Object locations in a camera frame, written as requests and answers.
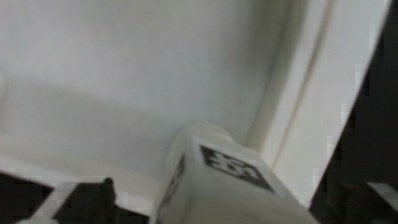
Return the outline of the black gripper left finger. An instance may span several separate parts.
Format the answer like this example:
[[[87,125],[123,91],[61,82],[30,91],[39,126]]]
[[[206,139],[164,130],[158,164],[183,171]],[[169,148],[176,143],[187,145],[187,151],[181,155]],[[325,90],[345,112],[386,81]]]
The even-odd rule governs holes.
[[[34,217],[55,188],[0,172],[0,224]],[[57,224],[149,224],[149,216],[116,204],[114,180],[80,182],[61,201]]]

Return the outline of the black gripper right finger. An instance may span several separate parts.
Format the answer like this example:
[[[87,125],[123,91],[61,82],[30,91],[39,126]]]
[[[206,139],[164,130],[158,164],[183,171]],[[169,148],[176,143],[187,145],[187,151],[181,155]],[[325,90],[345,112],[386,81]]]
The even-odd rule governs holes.
[[[320,224],[398,224],[398,188],[382,182],[329,182],[309,211]]]

